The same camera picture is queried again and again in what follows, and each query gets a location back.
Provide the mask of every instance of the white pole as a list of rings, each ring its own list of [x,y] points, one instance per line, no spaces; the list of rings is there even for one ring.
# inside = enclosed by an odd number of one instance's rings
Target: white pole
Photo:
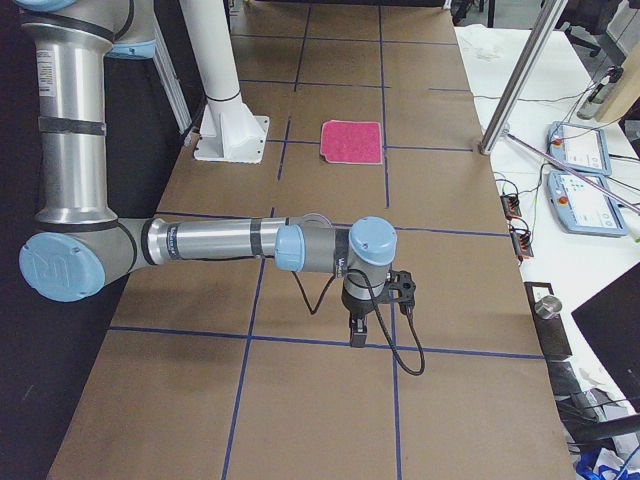
[[[269,119],[242,103],[222,0],[181,0],[182,14],[207,96],[200,127],[200,160],[258,163]]]

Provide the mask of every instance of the metal pole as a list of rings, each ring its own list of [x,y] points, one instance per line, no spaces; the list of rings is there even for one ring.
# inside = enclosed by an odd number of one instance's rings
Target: metal pole
[[[527,78],[531,74],[536,61],[540,57],[544,46],[553,32],[560,14],[564,10],[568,0],[547,0],[538,15],[529,39],[520,54],[518,63],[507,82],[504,93],[496,108],[487,131],[480,141],[479,150],[483,155],[491,154],[493,147],[502,135],[505,124],[518,101],[520,92],[524,87]]]
[[[573,168],[569,167],[568,165],[566,165],[566,164],[564,164],[562,162],[559,162],[558,160],[553,158],[551,155],[548,155],[548,154],[538,150],[537,148],[532,147],[528,143],[520,140],[518,137],[515,137],[515,136],[511,135],[510,133],[507,133],[507,137],[510,138],[511,140],[513,140],[514,142],[516,142],[517,144],[522,145],[523,147],[525,147],[525,148],[537,153],[538,155],[544,157],[544,159],[547,162],[549,162],[550,164],[552,164],[554,167],[558,167],[560,170],[564,170],[565,172],[568,172],[571,175],[574,175],[574,176],[578,177],[584,183],[588,183],[593,188],[595,188],[596,190],[599,190],[600,192],[602,192],[604,195],[606,195],[607,197],[609,197],[613,201],[621,203],[622,205],[627,207],[629,210],[631,210],[633,213],[637,213],[638,215],[640,215],[640,208],[636,207],[633,203],[625,200],[624,198],[619,197],[615,193],[610,192],[606,188],[598,185],[596,182],[594,182],[592,180],[589,180],[589,178],[586,177],[585,175],[583,175],[582,173],[574,170]]]

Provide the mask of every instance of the pink towel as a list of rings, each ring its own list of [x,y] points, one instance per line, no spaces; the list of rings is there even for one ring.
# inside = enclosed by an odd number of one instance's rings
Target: pink towel
[[[320,154],[329,163],[382,164],[382,134],[378,122],[329,120],[322,125]]]

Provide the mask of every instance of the white table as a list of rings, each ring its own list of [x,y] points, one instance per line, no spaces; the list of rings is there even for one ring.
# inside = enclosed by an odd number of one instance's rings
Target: white table
[[[524,46],[528,31],[484,29],[479,25],[457,28],[458,43],[475,98],[480,123],[485,128]],[[521,99],[558,99],[579,94],[590,83],[589,74],[562,32],[554,32],[520,96]],[[509,119],[510,132],[530,145],[546,151],[546,134],[553,121],[562,120],[576,98],[558,102],[519,101]],[[573,116],[573,123],[598,125]],[[636,157],[617,124],[604,128],[609,152]],[[495,172],[513,181],[520,190],[535,188],[542,159],[503,139],[491,154]],[[614,178],[640,187],[640,162],[612,159]],[[634,203],[640,194],[609,182],[612,190]],[[578,330],[571,312],[613,280],[640,262],[640,217],[622,209],[630,234],[623,238],[565,233],[551,210],[546,175],[534,204],[533,194],[520,198],[523,217],[533,225],[535,258],[520,268],[523,281],[551,283],[564,308],[562,318],[573,351],[570,360],[583,390],[599,387],[621,398],[622,393]]]

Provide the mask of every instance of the chair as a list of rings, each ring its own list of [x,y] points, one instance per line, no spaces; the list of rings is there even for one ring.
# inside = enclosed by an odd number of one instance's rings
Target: chair
[[[573,27],[583,27],[591,35],[602,35],[607,31],[607,25],[613,19],[622,0],[569,0],[560,20],[556,23],[556,29],[569,23],[564,31],[569,41],[575,45],[588,48],[589,55],[595,57],[600,53],[600,46],[578,38],[571,33]]]

